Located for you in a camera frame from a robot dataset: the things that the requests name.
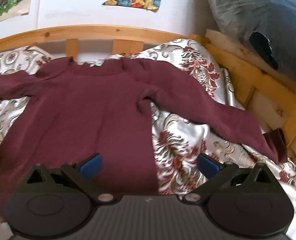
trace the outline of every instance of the circular cover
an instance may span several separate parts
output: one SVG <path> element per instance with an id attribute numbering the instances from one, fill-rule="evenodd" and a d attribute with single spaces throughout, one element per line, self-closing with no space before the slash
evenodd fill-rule
<path id="1" fill-rule="evenodd" d="M 78 190 L 32 184 L 28 193 L 14 193 L 6 207 L 9 225 L 28 237 L 56 237 L 73 231 L 90 215 L 89 198 Z"/>
<path id="2" fill-rule="evenodd" d="M 209 213 L 223 229 L 249 237 L 267 237 L 283 232 L 294 211 L 286 194 L 242 193 L 239 186 L 215 193 Z"/>

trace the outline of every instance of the wooden bed frame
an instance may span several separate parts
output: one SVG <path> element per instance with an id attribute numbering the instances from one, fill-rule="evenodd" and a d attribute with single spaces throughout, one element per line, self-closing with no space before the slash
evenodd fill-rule
<path id="1" fill-rule="evenodd" d="M 66 40 L 66 55 L 77 57 L 78 39 L 112 39 L 112 54 L 140 52 L 144 43 L 162 44 L 174 39 L 198 41 L 231 75 L 235 96 L 248 107 L 259 90 L 288 114 L 283 125 L 289 147 L 296 137 L 296 83 L 273 72 L 267 64 L 238 43 L 219 32 L 207 31 L 206 37 L 191 34 L 188 37 L 157 30 L 109 25 L 73 25 L 33 30 L 0 39 L 0 51 L 36 45 L 45 41 Z"/>

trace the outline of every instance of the gray ribbed surface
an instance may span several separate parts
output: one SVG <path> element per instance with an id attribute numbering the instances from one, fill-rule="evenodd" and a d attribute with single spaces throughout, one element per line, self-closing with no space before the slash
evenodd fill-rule
<path id="1" fill-rule="evenodd" d="M 238 240 L 215 227 L 201 208 L 181 203 L 176 196 L 124 196 L 100 207 L 91 221 L 62 240 Z M 271 240 L 289 240 L 274 236 Z M 24 240 L 15 236 L 13 240 Z"/>

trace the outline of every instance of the long-sleeved garment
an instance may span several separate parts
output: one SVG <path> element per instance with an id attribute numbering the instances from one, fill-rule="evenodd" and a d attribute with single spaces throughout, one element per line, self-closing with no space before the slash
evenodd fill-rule
<path id="1" fill-rule="evenodd" d="M 197 80 L 164 61 L 110 59 L 90 68 L 66 57 L 34 75 L 0 75 L 0 98 L 24 96 L 29 103 L 0 145 L 0 207 L 32 165 L 57 168 L 93 153 L 103 160 L 99 186 L 157 193 L 151 100 L 277 160 L 250 112 L 215 102 Z"/>

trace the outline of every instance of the white wall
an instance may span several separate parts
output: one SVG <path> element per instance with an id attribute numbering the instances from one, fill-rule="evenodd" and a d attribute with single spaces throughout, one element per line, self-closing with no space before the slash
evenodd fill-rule
<path id="1" fill-rule="evenodd" d="M 207 0 L 162 0 L 157 12 L 120 6 L 103 6 L 106 0 L 40 0 L 38 28 L 76 24 L 127 25 L 188 35 L 217 28 Z M 0 22 L 0 38 L 34 29 L 37 0 L 28 15 Z M 62 44 L 49 50 L 58 51 Z"/>

